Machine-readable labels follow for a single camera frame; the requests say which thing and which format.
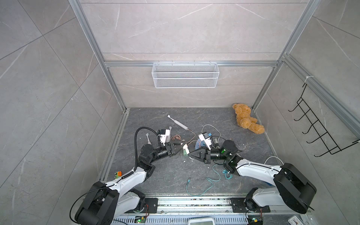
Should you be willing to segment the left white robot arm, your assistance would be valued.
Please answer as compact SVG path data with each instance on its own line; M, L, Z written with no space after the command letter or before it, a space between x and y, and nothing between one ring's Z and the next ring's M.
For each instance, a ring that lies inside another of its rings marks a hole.
M119 178L103 183L98 181L83 194L83 202L74 216L69 218L78 225L109 225L113 219L125 212L141 211L145 207L145 194L135 186L145 182L155 171L154 161L175 155L171 143L171 130L147 130L157 136L158 147L145 144L141 151L135 148L135 166Z

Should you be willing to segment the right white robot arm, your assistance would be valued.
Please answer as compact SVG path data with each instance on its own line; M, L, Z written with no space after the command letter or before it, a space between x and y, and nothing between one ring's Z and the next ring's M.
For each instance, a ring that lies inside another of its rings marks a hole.
M205 164L223 160L224 168L233 175L250 177L271 184L270 188L253 188L244 199L247 210L266 206L284 206L305 214L317 192L316 187L292 164L272 166L249 161L237 154L234 141L225 140L221 147L201 146L189 156Z

